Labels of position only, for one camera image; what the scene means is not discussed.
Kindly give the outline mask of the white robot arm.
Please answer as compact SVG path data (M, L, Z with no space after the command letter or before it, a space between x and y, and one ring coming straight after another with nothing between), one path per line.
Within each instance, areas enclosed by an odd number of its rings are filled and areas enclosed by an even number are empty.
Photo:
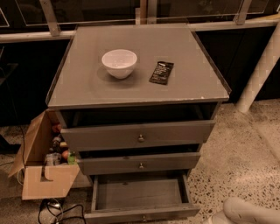
M280 211L230 197L224 201L221 211L204 220L202 224L280 224Z

